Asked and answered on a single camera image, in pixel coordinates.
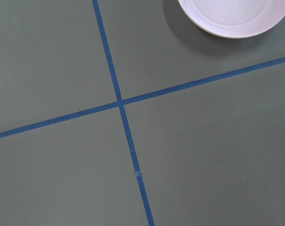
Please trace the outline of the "pink plate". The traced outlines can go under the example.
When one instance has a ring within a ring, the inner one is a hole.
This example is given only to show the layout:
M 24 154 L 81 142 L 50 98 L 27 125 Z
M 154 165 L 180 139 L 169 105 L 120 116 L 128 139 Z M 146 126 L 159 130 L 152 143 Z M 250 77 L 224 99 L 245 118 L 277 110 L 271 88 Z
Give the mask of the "pink plate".
M 285 17 L 285 0 L 180 0 L 179 5 L 196 26 L 230 39 L 262 34 Z

